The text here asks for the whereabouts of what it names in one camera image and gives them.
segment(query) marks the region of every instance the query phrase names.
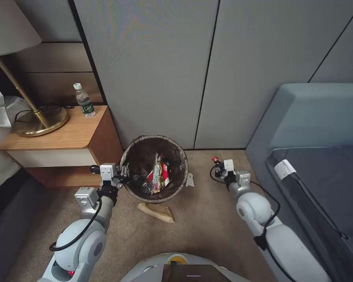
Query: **lamp shade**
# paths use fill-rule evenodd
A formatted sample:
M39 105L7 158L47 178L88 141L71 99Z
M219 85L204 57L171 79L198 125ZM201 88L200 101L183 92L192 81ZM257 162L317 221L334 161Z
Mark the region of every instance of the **lamp shade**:
M41 41L14 0L0 0L0 55L21 51Z

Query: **brass lamp base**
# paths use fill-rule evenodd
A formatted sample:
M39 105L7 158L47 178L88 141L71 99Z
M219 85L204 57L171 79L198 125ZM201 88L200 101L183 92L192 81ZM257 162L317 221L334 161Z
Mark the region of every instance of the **brass lamp base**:
M62 127L69 119L69 113L63 107L42 111L42 116L47 126L41 123L33 112L29 112L14 122L13 132L23 137L40 136Z

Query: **bottle label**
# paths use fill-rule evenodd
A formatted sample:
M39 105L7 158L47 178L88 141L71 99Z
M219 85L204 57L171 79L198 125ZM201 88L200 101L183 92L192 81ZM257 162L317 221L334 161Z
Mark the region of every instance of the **bottle label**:
M91 101L80 104L80 108L84 114L91 114L92 112L94 112L94 107L91 104Z

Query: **power cord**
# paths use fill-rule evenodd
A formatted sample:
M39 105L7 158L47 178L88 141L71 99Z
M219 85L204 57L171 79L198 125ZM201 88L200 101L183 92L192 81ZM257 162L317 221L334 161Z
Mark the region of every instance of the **power cord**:
M216 168L216 166L212 167L210 172L209 172L209 176L210 178L215 181L215 182L218 182L218 183L221 183L221 184L228 184L227 182L225 181L220 181L220 180L217 180L216 178L214 178L212 176L212 171ZM273 259L273 261L275 262L275 264L277 265L277 267L281 270L281 272L291 281L291 282L296 282L296 280L294 280L287 272L286 270L280 265L280 263L277 261L277 259L275 258L274 254L272 253L269 245L268 245L268 242L267 242L267 239L266 239L266 233L267 233L267 227L271 224L271 222L275 219L275 217L278 215L278 213L280 212L280 209L281 209L281 204L279 203L279 201L276 200L275 197L273 197L266 189L264 189L263 186L261 186L259 183L255 182L255 181L250 181L250 183L252 184L255 184L257 185L260 189L262 189L262 191L267 194L272 200L275 201L275 203L277 204L277 208L276 208L276 211L274 212L274 214L267 220L266 224L264 225L264 229L263 229L263 232L260 236L256 236L254 238L254 241L256 242L256 244L263 250L268 250L269 252L269 255L271 256L271 258Z
M56 242L53 242L53 243L50 245L50 247L49 247L49 250L50 250L50 251L55 252L55 251L64 250L64 249L70 247L71 245L73 245L74 243L76 243L77 240L80 239L80 238L84 235L84 233L85 233L85 232L87 231L87 229L91 226L91 224L93 223L93 221L94 221L95 218L97 217L99 211L101 210L101 207L102 207L102 199L99 198L98 201L99 201L99 206L98 206L98 208L97 208L97 211L95 212L95 214L93 215L93 217L90 219L90 221L88 222L88 224L85 226L85 228L81 231L81 233L78 234L78 235L76 236L76 238L74 238L74 239L73 239L72 241L70 241L68 244L65 244L64 246L61 246L61 247L55 247L55 246L56 246Z
M40 112L46 112L46 111L49 111L49 110L54 110L54 109L57 109L57 108L60 108L60 110L62 108L66 108L66 109L72 109L74 108L74 106L42 106L42 107L39 107L39 111ZM23 113L23 112L33 112L35 113L33 110L22 110L22 111L19 111L16 116L15 116L15 122L17 121L17 117L19 114Z

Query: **wooden nightstand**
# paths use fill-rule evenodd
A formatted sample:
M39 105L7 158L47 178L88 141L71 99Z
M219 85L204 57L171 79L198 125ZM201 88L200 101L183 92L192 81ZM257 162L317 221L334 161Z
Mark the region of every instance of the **wooden nightstand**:
M89 166L119 163L123 154L107 106L95 106L87 118L80 108L69 110L70 119L60 129L38 137L8 135L0 143L7 152L46 187L98 186L100 176Z

